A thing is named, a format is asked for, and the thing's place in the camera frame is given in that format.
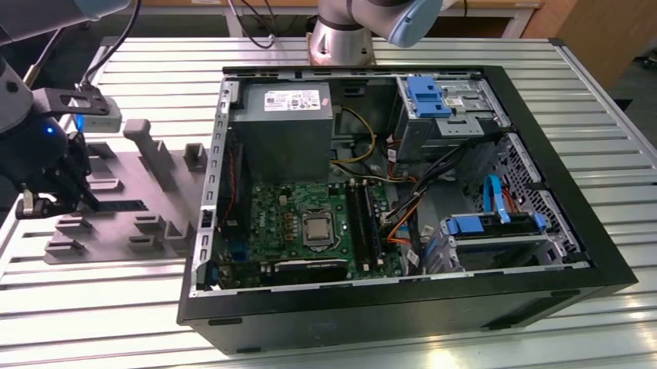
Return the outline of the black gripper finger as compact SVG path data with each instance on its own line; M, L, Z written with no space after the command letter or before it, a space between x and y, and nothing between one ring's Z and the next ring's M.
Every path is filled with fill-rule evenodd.
M92 211L98 211L100 202L91 193L91 185L87 181L87 176L91 174L91 160L84 135L79 131L70 134L64 131L52 131L50 137L56 143L55 161L50 167L50 194L56 201L50 212L71 214L82 204Z
M75 200L52 201L36 194L24 193L23 198L18 201L15 216L19 220L44 219L74 213L76 208Z

